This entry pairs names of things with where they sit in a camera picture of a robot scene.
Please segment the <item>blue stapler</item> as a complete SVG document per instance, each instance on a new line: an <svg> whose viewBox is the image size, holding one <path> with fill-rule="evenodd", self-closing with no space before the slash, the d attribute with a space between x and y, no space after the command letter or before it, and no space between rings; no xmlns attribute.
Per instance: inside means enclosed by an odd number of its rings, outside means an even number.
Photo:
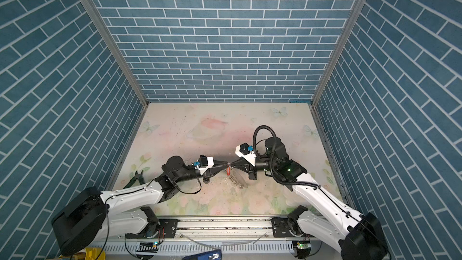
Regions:
<svg viewBox="0 0 462 260"><path fill-rule="evenodd" d="M184 256L182 260L222 260L222 251L210 250L195 255Z"/></svg>

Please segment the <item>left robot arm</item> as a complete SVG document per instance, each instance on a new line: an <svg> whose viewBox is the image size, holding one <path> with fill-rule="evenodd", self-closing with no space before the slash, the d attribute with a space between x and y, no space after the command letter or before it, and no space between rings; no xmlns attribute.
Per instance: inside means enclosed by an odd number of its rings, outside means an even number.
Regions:
<svg viewBox="0 0 462 260"><path fill-rule="evenodd" d="M147 184L114 191L85 189L51 221L60 253L73 256L91 242L112 236L149 241L174 238L178 221L160 220L152 206L175 196L180 191L179 182L207 183L230 166L211 156L201 156L186 165L180 156L173 156L162 166L162 174Z"/></svg>

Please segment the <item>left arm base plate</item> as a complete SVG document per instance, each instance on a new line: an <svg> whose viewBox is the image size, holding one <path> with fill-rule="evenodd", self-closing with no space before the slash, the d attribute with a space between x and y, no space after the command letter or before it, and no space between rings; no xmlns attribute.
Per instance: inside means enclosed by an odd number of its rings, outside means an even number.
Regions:
<svg viewBox="0 0 462 260"><path fill-rule="evenodd" d="M149 222L141 232L125 234L128 239L173 239L178 228L178 219L160 219L157 222Z"/></svg>

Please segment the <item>yellow tape dispenser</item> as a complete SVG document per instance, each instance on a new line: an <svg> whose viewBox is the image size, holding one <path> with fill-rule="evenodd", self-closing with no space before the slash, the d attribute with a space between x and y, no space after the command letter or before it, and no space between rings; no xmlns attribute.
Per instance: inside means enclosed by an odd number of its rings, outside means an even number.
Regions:
<svg viewBox="0 0 462 260"><path fill-rule="evenodd" d="M75 253L71 260L106 260L106 253L100 247L86 247Z"/></svg>

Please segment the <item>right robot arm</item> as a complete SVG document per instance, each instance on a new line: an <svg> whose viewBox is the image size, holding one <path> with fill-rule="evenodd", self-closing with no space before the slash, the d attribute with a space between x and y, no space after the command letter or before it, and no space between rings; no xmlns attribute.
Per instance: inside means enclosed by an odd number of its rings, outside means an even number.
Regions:
<svg viewBox="0 0 462 260"><path fill-rule="evenodd" d="M382 260L391 256L380 220L335 198L296 161L267 125L253 133L252 144L237 146L236 155L249 165L248 174L267 170L280 185L311 204L321 215L298 207L292 215L296 234L309 234L340 253L344 260Z"/></svg>

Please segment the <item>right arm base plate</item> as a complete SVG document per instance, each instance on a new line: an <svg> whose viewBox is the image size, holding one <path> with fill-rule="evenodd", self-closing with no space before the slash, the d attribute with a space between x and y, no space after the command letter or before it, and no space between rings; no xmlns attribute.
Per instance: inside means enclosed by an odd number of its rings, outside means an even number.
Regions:
<svg viewBox="0 0 462 260"><path fill-rule="evenodd" d="M297 221L288 217L273 217L271 227L274 238L308 238L309 235L304 233Z"/></svg>

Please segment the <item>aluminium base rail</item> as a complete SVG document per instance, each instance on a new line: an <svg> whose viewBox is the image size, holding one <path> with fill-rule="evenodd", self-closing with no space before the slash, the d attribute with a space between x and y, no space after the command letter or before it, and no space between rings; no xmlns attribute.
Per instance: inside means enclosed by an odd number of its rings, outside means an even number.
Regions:
<svg viewBox="0 0 462 260"><path fill-rule="evenodd" d="M274 238L271 219L275 215L178 217L173 239L128 239L122 234L96 240L93 247L107 255L178 256L220 249L225 254L288 254L298 259L317 255L322 242L308 238Z"/></svg>

